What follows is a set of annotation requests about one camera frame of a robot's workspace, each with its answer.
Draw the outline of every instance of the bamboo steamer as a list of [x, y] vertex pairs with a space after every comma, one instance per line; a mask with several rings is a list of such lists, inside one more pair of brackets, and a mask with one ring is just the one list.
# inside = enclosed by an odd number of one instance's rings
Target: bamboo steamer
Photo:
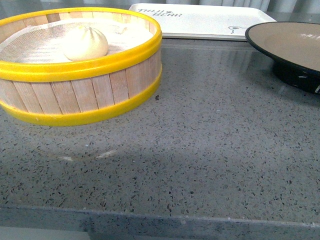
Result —
[[153, 37], [134, 48], [85, 61], [0, 61], [0, 104], [8, 114], [38, 125], [84, 125], [128, 112], [151, 97], [160, 84], [162, 33], [147, 15], [103, 7], [31, 12], [0, 20], [0, 43], [27, 26], [68, 18], [136, 23]]

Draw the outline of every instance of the plate rim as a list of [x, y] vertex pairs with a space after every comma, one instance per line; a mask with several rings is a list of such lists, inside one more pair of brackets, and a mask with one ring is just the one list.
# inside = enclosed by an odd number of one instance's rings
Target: plate rim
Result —
[[285, 58], [282, 58], [274, 53], [269, 52], [268, 50], [264, 49], [260, 45], [258, 45], [251, 37], [250, 37], [250, 30], [259, 26], [259, 25], [267, 25], [267, 24], [283, 24], [283, 23], [292, 23], [292, 24], [310, 24], [310, 25], [318, 25], [320, 27], [320, 23], [313, 23], [313, 22], [296, 22], [296, 21], [272, 21], [272, 22], [262, 22], [255, 25], [248, 27], [244, 33], [245, 39], [247, 42], [253, 46], [256, 50], [263, 53], [264, 55], [268, 56], [269, 58], [273, 59], [275, 62], [279, 62], [285, 65], [288, 65], [294, 69], [303, 71], [307, 74], [311, 74], [317, 77], [320, 77], [320, 70], [312, 69], [306, 66], [302, 66], [298, 63], [292, 62]]

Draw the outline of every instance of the wooden slat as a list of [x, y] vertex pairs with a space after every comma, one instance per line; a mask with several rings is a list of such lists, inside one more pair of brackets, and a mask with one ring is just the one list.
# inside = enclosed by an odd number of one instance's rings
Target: wooden slat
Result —
[[126, 71], [120, 70], [109, 74], [114, 103], [120, 103], [129, 98]]
[[148, 31], [150, 32], [150, 22], [149, 22], [149, 21], [147, 21], [147, 20], [139, 17], [139, 18], [137, 19], [137, 23], [138, 23], [141, 27], [145, 28], [146, 30], [148, 30]]
[[71, 81], [81, 112], [97, 110], [96, 95], [91, 78]]
[[9, 38], [11, 35], [19, 32], [26, 27], [23, 20], [11, 22], [0, 26], [0, 43]]
[[132, 17], [135, 17], [135, 16], [132, 16], [132, 15], [129, 15], [129, 14], [122, 14], [122, 23], [124, 24], [129, 24], [131, 23], [131, 18]]
[[16, 81], [13, 84], [29, 113], [44, 113], [30, 82]]
[[63, 114], [80, 113], [78, 101], [70, 81], [52, 82], [51, 86]]
[[131, 15], [131, 17], [130, 17], [130, 23], [131, 24], [138, 24], [138, 25], [140, 25], [140, 17], [137, 17], [137, 16], [132, 16]]
[[92, 84], [99, 109], [115, 104], [109, 74], [93, 77]]
[[92, 11], [83, 11], [82, 12], [82, 17], [84, 19], [92, 19], [94, 16], [92, 14]]
[[82, 11], [72, 11], [70, 12], [71, 18], [73, 19], [82, 19], [83, 15], [82, 15]]
[[122, 23], [122, 14], [113, 12], [112, 13], [112, 20], [119, 22], [119, 23]]
[[66, 20], [66, 19], [71, 19], [71, 13], [70, 12], [61, 12], [59, 13], [59, 18], [60, 20]]
[[134, 97], [144, 89], [144, 84], [142, 82], [145, 81], [145, 79], [142, 80], [143, 72], [141, 72], [139, 64], [128, 67], [125, 70], [129, 98]]
[[11, 107], [28, 111], [12, 81], [0, 79], [0, 99]]
[[36, 21], [37, 25], [42, 25], [42, 24], [48, 24], [48, 19], [47, 16], [35, 16], [34, 20]]
[[150, 81], [149, 84], [153, 83], [156, 77], [160, 73], [161, 69], [161, 48], [153, 54], [148, 60], [149, 68], [150, 68]]
[[48, 23], [54, 23], [61, 20], [59, 13], [48, 14], [46, 18], [48, 19]]
[[28, 26], [32, 26], [32, 27], [38, 26], [37, 21], [36, 21], [36, 19], [34, 17], [26, 18], [26, 19], [23, 20], [23, 22], [24, 22], [24, 25], [26, 27], [28, 27]]
[[149, 23], [149, 31], [150, 31], [150, 33], [152, 33], [153, 35], [155, 35], [156, 32], [157, 32], [156, 26], [153, 25], [152, 23]]
[[32, 87], [45, 114], [62, 113], [50, 82], [32, 83]]
[[92, 12], [93, 18], [94, 19], [113, 19], [113, 14], [112, 12], [101, 12], [101, 11], [94, 11]]

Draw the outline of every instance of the tray logo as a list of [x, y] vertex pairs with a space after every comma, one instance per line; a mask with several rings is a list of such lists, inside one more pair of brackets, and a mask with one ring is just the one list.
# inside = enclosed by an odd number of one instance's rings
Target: tray logo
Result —
[[166, 10], [155, 10], [155, 9], [138, 9], [140, 13], [150, 13], [151, 16], [159, 16], [159, 17], [181, 17], [181, 13], [174, 13], [173, 11], [166, 11]]

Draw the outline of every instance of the speckled stone countertop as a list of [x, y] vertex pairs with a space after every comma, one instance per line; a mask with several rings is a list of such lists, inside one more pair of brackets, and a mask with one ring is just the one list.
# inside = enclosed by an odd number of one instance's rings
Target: speckled stone countertop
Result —
[[152, 98], [99, 123], [0, 109], [0, 226], [319, 239], [319, 96], [246, 42], [164, 39], [162, 64]]

